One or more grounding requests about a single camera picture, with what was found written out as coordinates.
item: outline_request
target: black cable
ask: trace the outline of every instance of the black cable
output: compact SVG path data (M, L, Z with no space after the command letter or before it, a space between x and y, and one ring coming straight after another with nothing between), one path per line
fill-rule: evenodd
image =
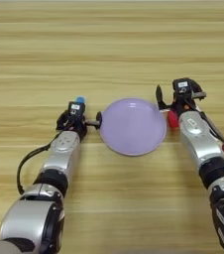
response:
M209 125L210 129L211 129L211 134L217 138L218 140L220 140L223 144L224 144L224 136L220 135L218 133L218 131L215 129L215 127L213 126L213 124L209 121L209 119L207 118L207 116L205 115L204 112L200 112L199 110L197 110L197 108L191 104L187 99L185 99L185 103L193 110L196 111L200 114L201 118Z
M19 194L23 194L25 191L23 189L23 186L21 185L21 171L22 171L22 167L24 166L24 164L30 160L32 157L38 155L38 154L41 154L42 152L44 151L47 151L51 145L52 145L52 142L65 130L69 129L72 125L73 125L74 121L72 121L71 123L66 123L63 130L61 130L59 133L57 133L54 138L46 145L46 146L43 146L43 147L40 147L40 148L37 148L33 151L31 151L29 154L27 154L23 159L22 161L20 162L20 165L18 167L18 170L17 170L17 188L18 188L18 191L19 191Z

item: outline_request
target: black joint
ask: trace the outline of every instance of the black joint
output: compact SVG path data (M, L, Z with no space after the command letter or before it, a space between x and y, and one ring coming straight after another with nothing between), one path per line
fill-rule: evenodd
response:
M224 158L211 158L208 162L201 166L199 175L204 186L208 189L214 181L224 177Z
M35 244L26 238L6 238L4 241L14 244L20 249L21 252L33 252L35 249Z
M95 129L98 130L102 124L102 114L101 112L98 112L97 115L96 115L96 121L99 122L99 125L98 126L95 126Z
M68 188L68 180L65 174L58 170L45 170L44 172L41 172L34 181L34 185L36 184L51 185L60 190L63 196L66 195Z
M224 198L224 190L222 190L219 186L215 187L215 190L213 190L210 195L211 204L218 202L222 198Z

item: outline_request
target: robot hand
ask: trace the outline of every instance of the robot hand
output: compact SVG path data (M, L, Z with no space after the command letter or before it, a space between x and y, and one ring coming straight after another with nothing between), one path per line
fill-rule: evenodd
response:
M64 222L63 199L71 184L80 153L80 141L87 124L99 128L100 122L86 123L81 98L70 102L57 121L59 133L45 147L36 149L21 162L17 184L21 197L6 213L0 229L0 254L56 254L60 249ZM22 166L44 150L51 153L34 183L23 190Z
M180 140L190 153L204 186L208 189L213 223L220 244L224 248L224 153L218 140L224 136L214 124L199 111L194 99L203 99L206 94L199 84L189 78L176 79L173 85L173 103L163 102L162 90L158 86L157 100L160 110L171 110L168 122L174 126L178 121Z

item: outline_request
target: white label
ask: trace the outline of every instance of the white label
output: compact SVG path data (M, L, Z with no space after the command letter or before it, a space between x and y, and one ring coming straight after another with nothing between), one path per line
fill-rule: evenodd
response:
M72 105L71 105L71 108L72 108L72 109L79 110L80 106L79 106L79 105L76 105L76 104L72 104Z
M223 234L223 232L221 231L220 228L218 228L218 234L219 234L219 236L220 236L222 242L224 243L224 234Z
M219 218L219 220L222 222L222 224L224 225L224 217L223 215L220 213L220 211L218 209L216 209L216 214Z
M185 81L185 82L180 82L180 83L178 84L178 87L179 87L179 88L187 87L187 81Z
M188 122L191 126L193 126L193 127L196 127L196 126L197 126L197 123L196 123L192 118L189 118L189 119L187 120L187 122Z

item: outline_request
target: wooden table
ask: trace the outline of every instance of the wooden table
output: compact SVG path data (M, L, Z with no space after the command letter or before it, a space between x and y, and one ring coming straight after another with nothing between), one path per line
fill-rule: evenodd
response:
M155 100L189 76L224 132L224 2L0 2L0 221L18 198L16 169L55 134L77 95L94 118L112 101ZM25 168L25 187L46 154ZM65 200L60 253L224 253L207 193L178 131L151 154L114 153L91 130Z

